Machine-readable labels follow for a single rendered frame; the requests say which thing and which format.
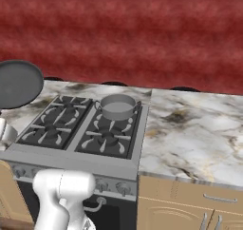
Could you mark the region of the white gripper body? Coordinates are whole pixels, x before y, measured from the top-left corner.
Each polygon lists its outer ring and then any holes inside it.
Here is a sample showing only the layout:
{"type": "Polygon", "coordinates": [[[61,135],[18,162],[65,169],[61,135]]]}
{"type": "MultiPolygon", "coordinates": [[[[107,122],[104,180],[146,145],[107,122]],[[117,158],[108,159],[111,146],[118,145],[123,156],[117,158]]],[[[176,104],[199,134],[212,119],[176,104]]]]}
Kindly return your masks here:
{"type": "Polygon", "coordinates": [[[17,130],[9,125],[7,121],[0,118],[0,151],[5,151],[18,136],[17,130]]]}

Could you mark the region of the silver stove knob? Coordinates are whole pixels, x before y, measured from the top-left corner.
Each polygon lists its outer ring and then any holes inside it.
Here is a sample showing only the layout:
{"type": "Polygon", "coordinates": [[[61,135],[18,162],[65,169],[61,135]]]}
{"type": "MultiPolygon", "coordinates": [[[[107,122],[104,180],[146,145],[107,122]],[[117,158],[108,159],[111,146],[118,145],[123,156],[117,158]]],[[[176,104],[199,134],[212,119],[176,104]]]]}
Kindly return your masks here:
{"type": "Polygon", "coordinates": [[[96,188],[102,193],[108,189],[108,183],[105,182],[103,179],[96,180],[96,188]]]}
{"type": "Polygon", "coordinates": [[[19,165],[15,165],[13,167],[13,172],[14,172],[14,175],[17,178],[24,177],[26,175],[26,173],[27,173],[27,171],[25,170],[25,168],[23,166],[19,166],[19,165]]]}
{"type": "Polygon", "coordinates": [[[125,197],[126,195],[129,195],[131,192],[130,186],[126,182],[118,182],[116,184],[117,191],[125,197]]]}

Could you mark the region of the dark grey frying pan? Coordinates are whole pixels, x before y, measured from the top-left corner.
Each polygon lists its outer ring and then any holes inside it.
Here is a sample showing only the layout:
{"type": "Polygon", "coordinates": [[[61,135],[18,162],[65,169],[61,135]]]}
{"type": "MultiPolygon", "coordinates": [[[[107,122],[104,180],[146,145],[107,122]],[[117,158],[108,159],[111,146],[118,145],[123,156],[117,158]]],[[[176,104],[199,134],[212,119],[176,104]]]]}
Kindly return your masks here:
{"type": "Polygon", "coordinates": [[[29,104],[43,86],[43,74],[34,64],[22,60],[0,62],[0,109],[29,104]]]}

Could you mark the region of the silver stove with black grates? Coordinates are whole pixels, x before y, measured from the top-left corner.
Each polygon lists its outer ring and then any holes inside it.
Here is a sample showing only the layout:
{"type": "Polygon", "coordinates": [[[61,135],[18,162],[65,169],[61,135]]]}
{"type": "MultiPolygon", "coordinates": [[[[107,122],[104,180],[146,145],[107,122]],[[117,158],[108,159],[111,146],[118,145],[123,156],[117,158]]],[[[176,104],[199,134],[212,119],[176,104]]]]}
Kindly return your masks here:
{"type": "Polygon", "coordinates": [[[148,106],[141,104],[123,121],[105,119],[95,100],[57,96],[20,134],[16,142],[0,153],[0,159],[23,166],[21,182],[31,182],[41,169],[79,170],[103,179],[108,189],[97,195],[134,201],[138,192],[138,169],[148,106]],[[126,182],[131,192],[123,197],[116,188],[126,182]]]}

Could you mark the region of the grey metal pot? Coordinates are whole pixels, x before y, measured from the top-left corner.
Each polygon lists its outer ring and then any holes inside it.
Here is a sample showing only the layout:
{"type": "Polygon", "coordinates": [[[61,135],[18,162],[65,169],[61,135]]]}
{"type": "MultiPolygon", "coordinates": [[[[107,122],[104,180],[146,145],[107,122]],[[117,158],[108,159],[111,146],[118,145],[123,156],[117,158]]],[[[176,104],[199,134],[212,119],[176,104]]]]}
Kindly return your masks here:
{"type": "Polygon", "coordinates": [[[141,107],[141,101],[125,94],[111,94],[95,102],[95,108],[111,121],[123,121],[131,118],[141,107]]]}

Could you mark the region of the beige cupboard door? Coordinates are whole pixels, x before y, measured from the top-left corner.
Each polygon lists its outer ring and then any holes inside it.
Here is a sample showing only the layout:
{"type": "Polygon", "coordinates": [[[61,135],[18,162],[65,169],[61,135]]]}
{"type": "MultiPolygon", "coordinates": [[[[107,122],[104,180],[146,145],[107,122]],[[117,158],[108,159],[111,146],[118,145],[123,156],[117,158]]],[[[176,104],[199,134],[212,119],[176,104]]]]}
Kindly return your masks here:
{"type": "Polygon", "coordinates": [[[243,214],[235,214],[215,210],[212,218],[211,230],[215,230],[218,215],[222,216],[220,230],[243,230],[243,214]]]}
{"type": "Polygon", "coordinates": [[[11,167],[0,160],[0,216],[5,219],[33,223],[11,167]]]}
{"type": "Polygon", "coordinates": [[[204,213],[214,210],[183,203],[138,199],[137,230],[200,230],[204,213]]]}

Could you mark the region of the black oven door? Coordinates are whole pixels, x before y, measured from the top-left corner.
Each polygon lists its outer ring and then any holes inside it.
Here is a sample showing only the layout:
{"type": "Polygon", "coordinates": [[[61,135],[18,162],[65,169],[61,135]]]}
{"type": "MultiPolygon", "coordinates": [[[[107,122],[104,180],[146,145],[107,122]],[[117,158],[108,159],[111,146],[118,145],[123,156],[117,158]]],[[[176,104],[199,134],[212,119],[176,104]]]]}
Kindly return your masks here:
{"type": "MultiPolygon", "coordinates": [[[[33,221],[37,221],[39,214],[39,199],[32,189],[30,182],[18,181],[28,211],[33,221]]],[[[136,230],[137,204],[134,201],[126,201],[105,197],[106,204],[97,212],[86,211],[86,214],[96,225],[97,230],[136,230]]]]}

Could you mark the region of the beige drawer front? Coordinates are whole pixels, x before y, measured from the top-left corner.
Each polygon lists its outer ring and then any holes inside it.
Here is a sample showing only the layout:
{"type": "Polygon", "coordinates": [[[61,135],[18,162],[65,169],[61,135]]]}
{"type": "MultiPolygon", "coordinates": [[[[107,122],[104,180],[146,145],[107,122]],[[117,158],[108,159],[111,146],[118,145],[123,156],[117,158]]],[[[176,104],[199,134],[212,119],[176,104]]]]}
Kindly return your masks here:
{"type": "Polygon", "coordinates": [[[139,197],[243,214],[243,191],[217,186],[140,176],[139,197]],[[212,201],[205,199],[203,194],[224,199],[237,199],[238,202],[212,201]]]}

